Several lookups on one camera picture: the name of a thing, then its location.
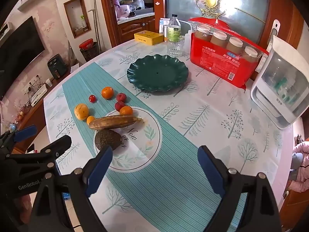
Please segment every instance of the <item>brown banana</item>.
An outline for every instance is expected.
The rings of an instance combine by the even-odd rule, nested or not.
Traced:
[[[93,130],[115,129],[126,127],[134,124],[136,121],[141,121],[133,115],[114,115],[103,118],[97,118],[89,123],[89,128]]]

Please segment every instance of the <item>green plate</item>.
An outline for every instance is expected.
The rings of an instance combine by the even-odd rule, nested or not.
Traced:
[[[184,62],[169,55],[147,55],[132,63],[127,71],[131,84],[141,90],[168,91],[186,82],[189,70]]]

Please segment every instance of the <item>dining table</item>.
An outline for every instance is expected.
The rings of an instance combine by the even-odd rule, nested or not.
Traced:
[[[291,164],[292,126],[278,129],[253,102],[252,80],[246,90],[237,88],[193,64],[188,53],[178,57],[189,70],[178,88],[148,92],[129,82],[127,70],[137,59],[165,55],[164,42],[128,41],[79,67],[44,98],[50,142],[64,135],[72,140],[56,160],[61,174],[83,167],[99,152],[97,131],[77,119],[75,106],[86,104],[95,118],[117,115],[115,96],[122,92],[143,121],[114,130],[122,143],[89,198],[107,231],[203,231],[221,198],[198,163],[201,145],[227,168],[252,176],[265,173],[279,204]],[[106,86],[114,89],[110,100],[101,95]],[[229,231],[237,229],[245,200],[242,193]]]

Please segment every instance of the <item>screw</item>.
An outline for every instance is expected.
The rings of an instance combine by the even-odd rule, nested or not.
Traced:
[[[52,177],[52,173],[46,173],[45,174],[45,179],[50,179]]]
[[[265,173],[259,173],[259,177],[260,177],[261,179],[265,179],[265,178],[266,178],[266,175],[265,175]]]
[[[75,174],[81,174],[82,173],[82,168],[78,167],[74,170]]]
[[[53,162],[49,162],[49,163],[47,164],[47,167],[49,167],[49,168],[52,168],[53,166],[54,166]]]
[[[229,168],[229,173],[230,174],[236,174],[237,170],[235,168]]]

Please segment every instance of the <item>frosted glass door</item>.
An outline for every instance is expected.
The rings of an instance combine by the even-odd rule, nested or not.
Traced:
[[[200,8],[207,6],[203,0],[166,0],[166,16],[178,14],[178,18],[187,21],[190,18],[209,16],[202,14]],[[218,0],[218,6],[215,8],[215,14],[220,20],[229,24],[232,30],[258,43],[264,30],[269,0]]]

